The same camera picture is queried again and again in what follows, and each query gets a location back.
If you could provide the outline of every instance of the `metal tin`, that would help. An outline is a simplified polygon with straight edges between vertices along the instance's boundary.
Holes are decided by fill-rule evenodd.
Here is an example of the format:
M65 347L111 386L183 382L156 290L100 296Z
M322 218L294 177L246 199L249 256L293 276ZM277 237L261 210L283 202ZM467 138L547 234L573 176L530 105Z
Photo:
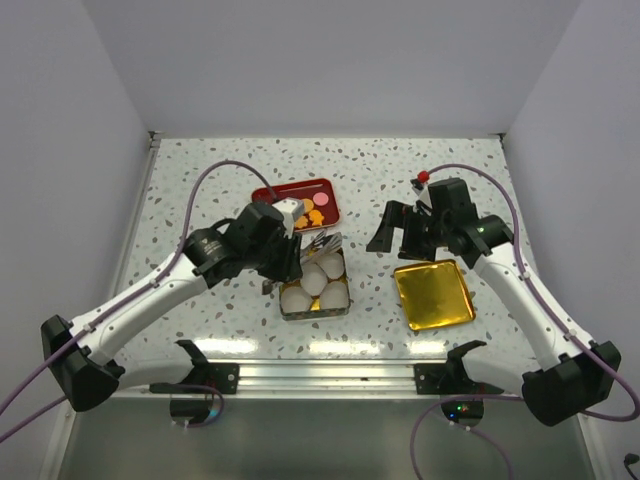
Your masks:
M316 295L314 297L311 297L313 299L313 301L311 302L311 308L309 308L309 310L307 310L306 312L285 313L282 310L282 302L280 302L280 314L282 315L282 318L284 318L287 321L308 320L312 318L338 317L340 315L346 315L347 313L349 313L349 307L351 306L351 293L349 291L349 281L347 279L347 262L345 261L344 250L342 250L342 248L337 250L336 253L339 253L342 256L342 261L344 262L344 273L340 278L336 280L331 280L330 283L342 282L347 286L347 298L349 299L349 303L347 304L347 306L344 308L330 308L330 309L323 310L320 308L320 295ZM295 282L281 285L280 298L282 298L282 293L287 288L299 287L299 286L300 286L300 280L296 280Z
M467 284L454 260L400 267L393 276L411 330L459 325L476 318Z

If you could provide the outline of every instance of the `terrazzo surface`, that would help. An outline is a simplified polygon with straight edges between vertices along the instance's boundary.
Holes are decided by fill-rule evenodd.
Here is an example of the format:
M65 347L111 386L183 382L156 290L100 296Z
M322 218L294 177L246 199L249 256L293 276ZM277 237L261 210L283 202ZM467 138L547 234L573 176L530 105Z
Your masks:
M163 355L178 339L191 339L210 358L250 359L415 359L443 358L470 340L518 357L533 355L518 325L496 294L473 272L465 280L477 311L475 321L455 327L413 332L407 326L393 281L393 270L409 262L395 253L372 254L365 245L376 231L385 202L415 202L409 180L419 171L458 162L485 170L513 195L497 139L174 139L162 140L126 268L127 284L143 277L177 244L186 201L199 172L224 159L250 163L272 184L311 178L333 183L340 222L330 231L344 235L352 306L341 318L285 322L277 293L260 295L253 272L225 281L180 305L141 332L127 351L137 358ZM500 193L476 174L446 172L467 181L482 215L501 216L512 226ZM446 178L445 172L434 180ZM260 181L236 167L223 167L204 182L196 198L191 229L210 226L250 201ZM532 259L527 234L523 250ZM305 234L304 244L313 236ZM394 249L400 245L400 233ZM440 252L439 259L451 258Z

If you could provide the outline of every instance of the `cable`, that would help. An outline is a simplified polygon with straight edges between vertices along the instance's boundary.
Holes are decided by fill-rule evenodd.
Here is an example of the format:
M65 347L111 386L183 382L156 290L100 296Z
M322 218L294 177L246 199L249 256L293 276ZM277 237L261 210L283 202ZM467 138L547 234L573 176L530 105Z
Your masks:
M631 465L634 465L636 463L640 462L640 457L638 455L636 455L635 453L627 453L624 456L624 468L627 471L627 473L629 474L629 476L631 476L631 478L633 478L633 480L638 480L638 477L636 477L635 473L633 473L631 471Z
M18 433L20 430L22 430L24 427L26 427L27 425L29 425L31 422L33 422L36 418L40 417L42 414L47 413L49 410L51 410L53 407L57 407L58 405L60 405L62 402L64 402L67 399L67 397L65 397L64 395L60 398L58 398L57 400L54 400L53 402L51 402L49 405L45 405L44 407L42 407L40 410L38 410L36 413L34 413L33 415L25 418L24 420L22 420L18 425L16 425L15 427L11 428L9 431L3 433L2 435L0 435L0 443L4 442L5 440L7 440L9 437L11 437L14 433Z
M461 163L449 163L445 165L439 165L431 169L429 171L429 174L434 174L436 172L439 172L440 170L444 170L447 168L461 168L464 170L469 170L471 172L477 173L478 175L489 180L491 183L493 183L493 185L496 186L498 190L500 190L500 193L502 194L502 196L507 202L507 205L509 206L509 210L511 211L511 216L513 217L513 230L514 230L513 252L516 258L516 264L518 265L518 270L520 271L522 278L524 278L525 284L529 288L529 291L531 292L533 297L536 299L538 304L545 311L545 313L549 315L553 323L555 323L564 334L569 334L568 336L571 339L571 341L580 350L582 350L591 360L593 360L600 368L602 368L602 370L604 370L607 375L611 376L616 382L618 382L620 386L626 390L626 392L631 397L631 400L633 401L633 412L630 413L629 415L607 415L603 413L588 412L588 411L585 411L582 413L589 417L599 418L601 420L609 420L611 422L629 422L631 420L635 420L636 418L640 417L640 398L638 397L638 394L634 391L633 387L618 372L616 372L613 368L611 368L603 360L601 360L600 357L598 357L595 353L593 353L584 343L582 343L575 336L571 335L569 327L567 327L564 324L564 322L560 319L560 317L558 317L558 315L553 311L553 308L551 308L551 306L545 301L544 297L540 294L540 292L534 285L533 281L531 281L531 279L527 278L527 275L525 275L526 268L524 265L524 260L522 258L522 253L520 251L520 222L518 219L518 212L507 190L500 184L500 182L498 182L498 180L496 180L494 177L492 177L488 173L485 173L479 168L471 167L469 165L464 165Z
M471 401L478 400L478 399L482 399L482 400L501 400L501 401L504 401L504 402L522 402L523 401L519 397L506 397L506 396L503 396L503 395L491 395L491 394L457 395L457 396L454 396L454 397L448 397L448 398L440 399L437 402L435 402L433 405L431 405L429 408L427 408L418 417L416 422L413 424L413 429L411 430L411 440L409 441L409 454L411 456L411 465L413 466L413 472L416 474L416 477L418 477L419 480L424 480L424 477L420 474L420 470L418 468L418 462L417 462L417 459L416 459L416 452L415 452L415 441L416 441L416 434L418 433L418 428L420 427L420 424L422 423L422 421L425 419L425 417L427 415L429 415L429 413L431 413L433 410L435 410L440 405L443 405L445 403L457 402L457 401L460 401L460 402L471 402ZM459 424L455 424L455 425L466 430L466 427L464 425L459 425ZM473 434L475 434L475 435L477 435L478 437L486 440L491 445L493 445L496 450L498 450L498 452L500 453L500 455L504 459L504 463L507 465L507 473L509 475L509 480L513 480L515 478L515 474L514 474L514 471L513 471L513 464L509 460L509 457L507 456L507 452L495 440L493 440L486 433L481 432L480 430L476 430L475 428L471 428L468 431L473 433Z
M192 210L193 210L193 205L194 205L194 202L195 202L196 194L198 193L198 189L200 188L200 185L205 180L205 178L207 178L207 175L209 175L216 168L222 167L224 165L235 165L237 167L241 167L241 168L245 168L245 169L249 170L251 173L256 175L262 181L262 183L265 184L265 186L267 187L267 190L269 191L271 196L274 198L274 200L278 198L278 196L276 195L275 191L273 190L273 188L271 187L271 185L269 184L267 179L264 178L264 176L262 176L262 174L260 172L258 172L255 168L253 168L251 165L248 165L248 164L246 164L244 162L239 162L239 161L236 161L236 160L223 160L221 162L214 163L213 165L210 165L209 167L207 167L200 174L198 179L196 180L196 182L195 182L195 184L194 184L194 186L193 186L193 188L191 190L191 193L189 195L189 200L187 201L187 208L186 208L186 213L185 213L184 224L183 224L183 227L182 227L182 234L180 235L178 247L176 248L173 257L171 258L171 261L164 268L164 270L162 270L158 274L158 276L156 277L156 279L155 279L156 283L159 282L160 280L162 280L164 277L166 277L171 272L173 267L176 265L178 260L180 259L180 255L182 253L182 250L184 249L184 245L185 245L185 242L187 241L187 236L189 234L189 224L190 224L190 221L191 221L191 213L192 213ZM104 310L100 315L98 315L91 322L89 322L89 324L88 324L89 327L91 327L92 329L97 327L105 319L107 319L110 315L112 315L113 313L115 313L116 311L118 311L119 309L121 309L122 307L127 305L128 303L132 302L136 298L140 297L141 295L144 295L151 288L153 288L153 285L151 283L147 283L144 286L140 287L138 290L136 290L133 293L127 295L125 298L123 298L119 302L116 302L111 307L109 307L106 310ZM25 388L27 388L27 386L29 386L29 384L31 382L33 382L38 377L38 375L40 375L51 364L53 364L62 355L64 355L69 348L71 348L73 345L78 343L78 341L80 341L82 338L84 338L87 334L88 334L87 330L82 330L81 332L79 332L77 335L75 335L70 340L68 340L65 344L63 344L58 350L56 350L39 367L37 367L33 372L31 372L27 376L27 378L25 378L12 392L10 392L9 395L7 395L7 397L0 404L0 415L2 415L7 410L7 408L9 408L9 405L11 405L13 403L13 401L18 397L18 395L20 395L20 393L22 393L22 391ZM37 418L37 417L34 417L34 418L29 417L29 419L31 419L31 420L29 420L29 419L26 419L26 420L32 421L35 418ZM4 440L9 438L9 436L5 437L5 435L3 435L2 437L0 437L2 439L0 441L0 443L2 443Z

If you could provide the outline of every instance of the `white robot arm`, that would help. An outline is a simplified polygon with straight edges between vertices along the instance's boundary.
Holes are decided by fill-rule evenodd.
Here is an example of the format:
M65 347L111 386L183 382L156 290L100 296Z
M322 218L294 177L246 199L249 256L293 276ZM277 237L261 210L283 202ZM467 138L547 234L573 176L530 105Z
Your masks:
M522 396L545 425L555 425L605 400L612 377L574 340L588 346L590 353L617 371L621 357L616 347L611 342L596 343L570 318L535 273L526 268L526 260L524 274L516 268L513 233L495 215L478 217L463 180L449 178L428 185L427 181L427 172L411 180L418 195L415 205L387 203L367 251L391 251L394 228L403 230L400 258L434 261L438 248L448 248L496 292L535 353L535 361L525 360L528 367L523 370L523 362L482 348L486 346L483 341L454 348L448 353L446 378L438 382L448 387L449 391L443 393L451 393L451 389L475 393L477 384L490 384ZM540 299L534 296L528 282ZM541 300L560 319L560 325L543 308Z
M129 371L113 359L129 340L164 313L220 281L237 276L243 269L255 269L274 281L288 282L302 276L301 237L293 233L293 227L303 213L304 204L292 198L273 206L249 204L235 220L194 231L182 252L172 254L156 270L100 307L71 321L56 315L44 322L41 334L45 358L86 331L50 366L73 408L91 409L116 390L135 385L181 383L194 376L200 377L198 382L203 381L208 364L189 341L173 344L167 358L139 362ZM227 223L221 233L219 226ZM171 262L173 267L168 274L158 279ZM145 285L150 288L135 296ZM132 294L133 300L95 325L103 312Z

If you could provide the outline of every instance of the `white egg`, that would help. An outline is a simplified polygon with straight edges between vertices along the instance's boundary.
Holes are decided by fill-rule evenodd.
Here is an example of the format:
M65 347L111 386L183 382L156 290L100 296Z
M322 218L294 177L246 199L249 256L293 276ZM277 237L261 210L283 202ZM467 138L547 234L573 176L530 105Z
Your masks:
M346 308L349 306L347 286L342 282L331 282L320 295L320 308Z
M344 273L344 259L339 253L322 255L316 263L331 280L337 280Z
M327 286L327 276L324 270L315 263L303 265L300 286L304 288L309 295L320 295L324 287Z
M280 297L284 313L306 312L311 302L311 296L300 287L289 287Z

